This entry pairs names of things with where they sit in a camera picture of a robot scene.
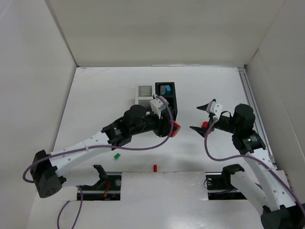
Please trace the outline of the red and purple lego brick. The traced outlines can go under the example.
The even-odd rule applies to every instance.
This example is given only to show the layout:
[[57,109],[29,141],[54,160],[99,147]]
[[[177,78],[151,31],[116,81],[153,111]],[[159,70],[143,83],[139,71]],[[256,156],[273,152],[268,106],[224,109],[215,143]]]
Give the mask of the red and purple lego brick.
[[172,133],[171,133],[171,137],[175,137],[180,129],[181,129],[181,126],[176,121],[174,121],[173,122],[173,130],[172,130]]

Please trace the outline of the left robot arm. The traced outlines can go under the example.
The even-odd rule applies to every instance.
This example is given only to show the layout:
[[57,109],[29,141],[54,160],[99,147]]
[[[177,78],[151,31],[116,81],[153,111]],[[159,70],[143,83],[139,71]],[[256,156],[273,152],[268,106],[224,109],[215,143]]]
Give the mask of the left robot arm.
[[51,153],[45,150],[37,152],[26,173],[30,173],[30,182],[35,185],[39,197],[51,197],[70,186],[102,187],[108,176],[101,164],[91,165],[88,178],[76,167],[103,153],[116,149],[130,150],[126,144],[134,135],[154,132],[165,140],[173,137],[175,121],[170,108],[165,105],[153,108],[154,111],[147,114],[143,106],[133,105],[122,117],[73,146]]

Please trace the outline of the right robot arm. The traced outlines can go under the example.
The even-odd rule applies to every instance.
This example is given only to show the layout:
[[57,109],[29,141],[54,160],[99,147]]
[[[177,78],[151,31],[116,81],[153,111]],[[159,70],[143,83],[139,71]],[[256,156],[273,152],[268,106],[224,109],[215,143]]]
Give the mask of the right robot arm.
[[305,206],[277,175],[264,141],[254,130],[255,115],[252,107],[239,104],[233,114],[225,116],[223,106],[213,99],[198,109],[208,113],[209,121],[202,127],[193,126],[192,129],[205,140],[215,129],[231,133],[233,145],[239,152],[238,155],[227,158],[214,158],[208,147],[205,147],[208,157],[217,162],[242,158],[257,179],[254,182],[241,165],[233,164],[222,169],[216,183],[222,184],[225,189],[239,190],[258,212],[263,228],[303,229]]

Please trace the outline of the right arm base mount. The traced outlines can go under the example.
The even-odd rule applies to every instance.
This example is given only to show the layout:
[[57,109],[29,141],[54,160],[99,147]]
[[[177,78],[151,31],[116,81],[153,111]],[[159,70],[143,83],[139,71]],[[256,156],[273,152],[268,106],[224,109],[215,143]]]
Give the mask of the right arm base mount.
[[230,175],[244,169],[239,164],[223,167],[221,172],[206,172],[204,187],[208,200],[245,200],[246,197],[231,184]]

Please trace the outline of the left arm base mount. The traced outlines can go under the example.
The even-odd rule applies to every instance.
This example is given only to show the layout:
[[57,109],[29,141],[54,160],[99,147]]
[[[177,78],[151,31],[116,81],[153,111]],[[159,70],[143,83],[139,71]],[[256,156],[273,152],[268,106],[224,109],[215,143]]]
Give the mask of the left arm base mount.
[[105,172],[101,165],[94,165],[94,172],[99,178],[92,185],[80,186],[84,201],[119,201],[121,200],[122,172]]

